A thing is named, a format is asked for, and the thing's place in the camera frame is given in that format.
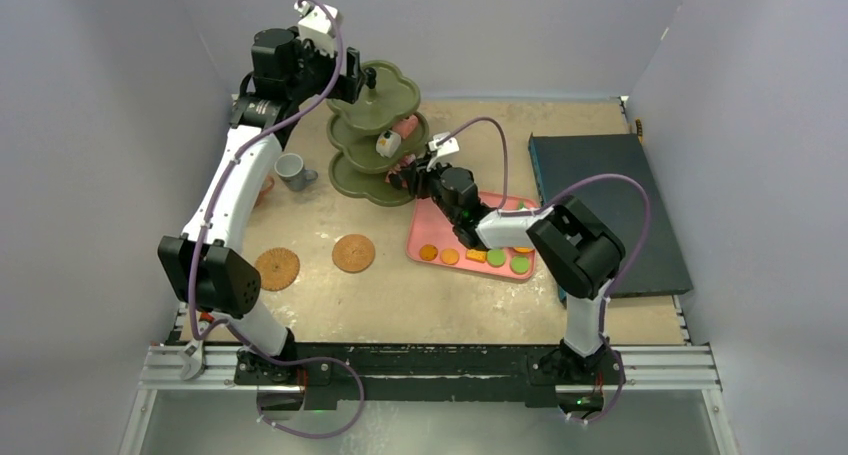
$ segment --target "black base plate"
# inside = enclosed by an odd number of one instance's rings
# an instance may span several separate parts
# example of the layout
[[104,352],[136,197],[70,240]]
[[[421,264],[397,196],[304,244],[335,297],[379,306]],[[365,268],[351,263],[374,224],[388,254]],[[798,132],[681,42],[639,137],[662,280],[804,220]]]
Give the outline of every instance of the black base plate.
[[[523,402],[556,407],[557,385],[592,386],[597,371],[607,383],[618,380],[611,353],[591,373],[561,376],[534,369],[557,345],[408,345],[297,343],[298,357],[332,357],[349,363],[362,377],[368,400]],[[294,368],[279,368],[247,351],[239,354],[236,385],[298,383]],[[332,410],[339,400],[357,400],[353,377],[336,364],[310,363],[306,369],[307,410]]]

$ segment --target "floor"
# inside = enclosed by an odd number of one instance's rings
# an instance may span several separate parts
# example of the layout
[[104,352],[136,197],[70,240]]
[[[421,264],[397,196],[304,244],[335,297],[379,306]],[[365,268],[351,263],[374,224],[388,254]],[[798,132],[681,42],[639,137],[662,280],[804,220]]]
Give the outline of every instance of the floor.
[[[504,127],[509,149],[509,194],[538,200],[527,140],[545,135],[626,133],[617,103],[422,102],[431,133],[449,131],[488,115]],[[293,193],[278,184],[248,223],[243,256],[286,247],[300,258],[294,284],[265,292],[261,300],[301,341],[385,343],[556,343],[566,312],[544,264],[516,283],[433,267],[406,257],[413,204],[382,208],[337,193],[327,179],[335,149],[326,140],[329,110],[321,106],[294,130],[287,151],[300,154],[319,179]],[[453,161],[470,169],[481,190],[500,192],[501,144],[494,127],[478,124],[459,137]],[[360,274],[333,265],[335,241],[349,233],[369,237],[377,248],[373,265]],[[682,344],[671,297],[615,300],[607,312],[615,344]],[[190,336],[183,333],[183,338]],[[210,340],[232,340],[217,330]]]

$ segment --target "green tray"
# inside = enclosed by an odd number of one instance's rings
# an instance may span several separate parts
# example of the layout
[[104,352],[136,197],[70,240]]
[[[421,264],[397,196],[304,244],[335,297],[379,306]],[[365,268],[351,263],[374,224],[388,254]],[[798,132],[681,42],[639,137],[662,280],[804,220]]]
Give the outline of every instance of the green tray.
[[362,173],[386,173],[405,155],[417,154],[427,143],[427,137],[430,134],[427,119],[418,112],[415,112],[415,116],[418,117],[418,126],[401,143],[397,153],[389,158],[377,153],[375,145],[379,135],[361,137],[350,130],[350,127],[338,115],[332,116],[327,121],[327,138],[334,147],[344,153],[355,170]]
[[354,134],[361,136],[383,133],[400,120],[412,115],[421,104],[418,85],[406,78],[394,64],[375,60],[362,68],[377,71],[377,86],[362,88],[359,100],[349,104],[327,100],[327,106],[340,116]]
[[330,183],[342,195],[352,198],[367,198],[383,207],[399,207],[412,201],[406,190],[397,190],[386,183],[384,173],[371,175],[353,168],[339,152],[330,162]]

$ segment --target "brown coaster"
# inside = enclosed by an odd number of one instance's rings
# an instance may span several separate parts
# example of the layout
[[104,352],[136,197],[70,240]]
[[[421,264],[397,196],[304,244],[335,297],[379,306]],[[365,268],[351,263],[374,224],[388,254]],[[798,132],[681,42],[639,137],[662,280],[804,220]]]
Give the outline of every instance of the brown coaster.
[[333,247],[333,263],[349,273],[368,268],[375,255],[374,244],[365,235],[345,235]]
[[294,282],[300,272],[300,259],[287,248],[272,248],[266,251],[254,264],[259,270],[262,288],[276,292]]

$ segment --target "gray wall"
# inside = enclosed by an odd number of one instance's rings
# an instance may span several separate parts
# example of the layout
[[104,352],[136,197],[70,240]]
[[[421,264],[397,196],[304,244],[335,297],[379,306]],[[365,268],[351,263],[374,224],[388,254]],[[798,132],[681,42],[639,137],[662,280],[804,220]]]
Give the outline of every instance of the gray wall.
[[844,453],[848,5],[684,0],[628,112],[743,453]]
[[0,440],[115,453],[176,300],[156,245],[223,146],[181,0],[0,0]]
[[[295,0],[185,0],[230,90],[255,32]],[[431,97],[630,93],[680,0],[320,0],[366,60],[397,63]]]

